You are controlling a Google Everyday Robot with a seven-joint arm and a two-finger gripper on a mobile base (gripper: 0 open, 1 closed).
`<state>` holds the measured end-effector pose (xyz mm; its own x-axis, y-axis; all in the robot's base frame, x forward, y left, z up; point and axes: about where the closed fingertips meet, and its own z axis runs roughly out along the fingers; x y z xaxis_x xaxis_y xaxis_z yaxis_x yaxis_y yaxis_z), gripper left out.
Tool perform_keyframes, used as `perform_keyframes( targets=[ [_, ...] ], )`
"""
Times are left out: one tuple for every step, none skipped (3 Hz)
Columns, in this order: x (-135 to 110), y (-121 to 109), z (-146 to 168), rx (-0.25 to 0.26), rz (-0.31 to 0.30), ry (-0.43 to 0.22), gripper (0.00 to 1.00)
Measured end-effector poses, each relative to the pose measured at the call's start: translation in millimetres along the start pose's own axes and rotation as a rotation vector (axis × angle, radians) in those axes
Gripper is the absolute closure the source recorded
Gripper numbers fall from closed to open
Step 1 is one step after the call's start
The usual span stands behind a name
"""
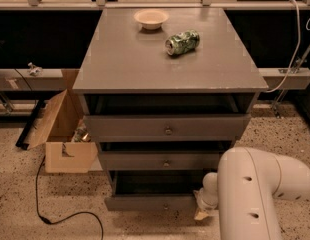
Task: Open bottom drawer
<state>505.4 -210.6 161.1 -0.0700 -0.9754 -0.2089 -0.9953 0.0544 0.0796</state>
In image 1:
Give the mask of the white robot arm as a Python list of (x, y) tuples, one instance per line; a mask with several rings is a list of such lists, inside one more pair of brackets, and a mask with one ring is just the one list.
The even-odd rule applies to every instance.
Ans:
[(310, 198), (310, 168), (289, 156), (235, 147), (194, 195), (196, 220), (219, 212), (221, 240), (282, 240), (273, 200)]

